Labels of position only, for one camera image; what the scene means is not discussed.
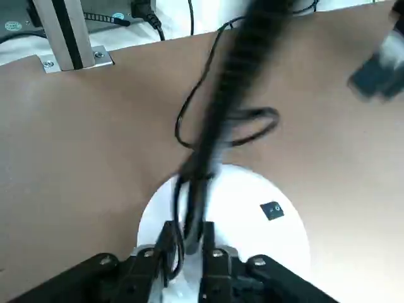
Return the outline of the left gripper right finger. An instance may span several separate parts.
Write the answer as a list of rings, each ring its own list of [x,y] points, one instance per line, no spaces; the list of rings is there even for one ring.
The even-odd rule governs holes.
[[[242,262],[215,243],[214,223],[204,223],[199,302],[335,302],[267,255]]]

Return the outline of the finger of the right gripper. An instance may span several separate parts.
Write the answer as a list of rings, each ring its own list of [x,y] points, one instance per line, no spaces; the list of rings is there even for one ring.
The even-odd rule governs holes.
[[[403,61],[403,34],[394,29],[378,49],[348,79],[348,85],[365,99],[383,98],[384,69],[395,61]]]
[[[403,61],[395,61],[384,69],[383,100],[389,102],[403,91]]]

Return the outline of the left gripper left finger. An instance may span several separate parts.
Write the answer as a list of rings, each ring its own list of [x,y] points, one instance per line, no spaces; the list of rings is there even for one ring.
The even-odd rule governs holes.
[[[119,261],[99,253],[15,297],[13,302],[153,302],[181,270],[179,229],[166,221],[151,246]]]

